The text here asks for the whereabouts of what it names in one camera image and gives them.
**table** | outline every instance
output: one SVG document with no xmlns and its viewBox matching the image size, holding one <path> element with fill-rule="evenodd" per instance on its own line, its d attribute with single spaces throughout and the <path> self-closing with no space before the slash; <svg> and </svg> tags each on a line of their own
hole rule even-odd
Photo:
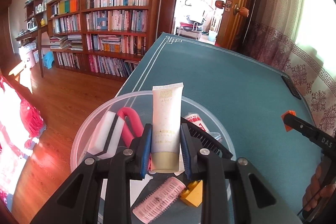
<svg viewBox="0 0 336 224">
<path fill-rule="evenodd" d="M 48 32 L 48 25 L 44 25 L 42 27 L 37 28 L 34 31 L 26 32 L 25 34 L 16 38 L 16 41 L 21 41 L 23 39 L 37 37 L 37 50 L 39 53 L 39 63 L 41 70 L 41 77 L 43 78 L 43 62 L 42 62 L 42 45 L 41 45 L 41 37 L 44 32 Z"/>
<path fill-rule="evenodd" d="M 305 100 L 290 93 L 282 75 L 236 52 L 163 33 L 117 95 L 183 82 L 183 95 L 223 124 L 237 158 L 250 160 L 297 213 L 321 153 L 300 133 L 285 131 L 281 115 L 289 109 L 313 121 Z"/>
</svg>

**black cable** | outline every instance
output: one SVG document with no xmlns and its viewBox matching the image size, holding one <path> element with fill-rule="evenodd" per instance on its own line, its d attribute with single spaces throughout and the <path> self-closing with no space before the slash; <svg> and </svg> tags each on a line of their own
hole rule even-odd
<svg viewBox="0 0 336 224">
<path fill-rule="evenodd" d="M 321 187 L 316 193 L 315 195 L 306 203 L 305 206 L 303 206 L 303 208 L 298 212 L 297 216 L 300 215 L 300 213 L 302 213 L 302 211 L 307 207 L 307 205 L 316 197 L 316 195 L 323 189 L 324 187 Z"/>
</svg>

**pink foam curler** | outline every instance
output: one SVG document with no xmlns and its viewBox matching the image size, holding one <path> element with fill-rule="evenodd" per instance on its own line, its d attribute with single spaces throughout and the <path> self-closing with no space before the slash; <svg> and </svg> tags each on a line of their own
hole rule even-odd
<svg viewBox="0 0 336 224">
<path fill-rule="evenodd" d="M 128 117 L 131 122 L 132 130 L 136 137 L 141 137 L 143 132 L 143 125 L 140 120 L 138 113 L 130 107 L 123 107 L 119 109 L 118 116 L 125 120 L 125 117 Z M 131 145 L 132 140 L 134 139 L 133 134 L 129 130 L 127 124 L 124 124 L 123 131 L 121 133 L 121 137 L 127 148 Z"/>
<path fill-rule="evenodd" d="M 179 197 L 185 185 L 176 177 L 168 178 L 159 188 L 133 209 L 134 215 L 148 224 L 158 218 Z"/>
</svg>

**black comb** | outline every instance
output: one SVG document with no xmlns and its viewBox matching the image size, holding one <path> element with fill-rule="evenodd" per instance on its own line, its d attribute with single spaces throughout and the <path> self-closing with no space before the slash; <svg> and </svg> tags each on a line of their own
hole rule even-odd
<svg viewBox="0 0 336 224">
<path fill-rule="evenodd" d="M 190 135 L 201 141 L 203 148 L 207 148 L 212 152 L 216 153 L 218 156 L 224 159 L 231 159 L 233 155 L 231 152 L 224 147 L 220 142 L 218 142 L 214 137 L 200 129 L 197 125 L 189 122 L 188 120 L 181 117 L 181 124 L 186 123 L 190 132 Z"/>
</svg>

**door knob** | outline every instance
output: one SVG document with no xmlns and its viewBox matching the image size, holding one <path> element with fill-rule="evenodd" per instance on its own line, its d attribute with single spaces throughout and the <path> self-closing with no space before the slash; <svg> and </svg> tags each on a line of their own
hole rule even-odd
<svg viewBox="0 0 336 224">
<path fill-rule="evenodd" d="M 219 9 L 223 9 L 225 7 L 225 2 L 223 0 L 216 0 L 215 6 Z"/>
<path fill-rule="evenodd" d="M 233 14 L 234 15 L 239 14 L 242 17 L 248 17 L 249 13 L 250 13 L 249 9 L 247 9 L 245 7 L 239 7 L 238 3 L 235 4 L 235 7 L 233 9 Z"/>
</svg>

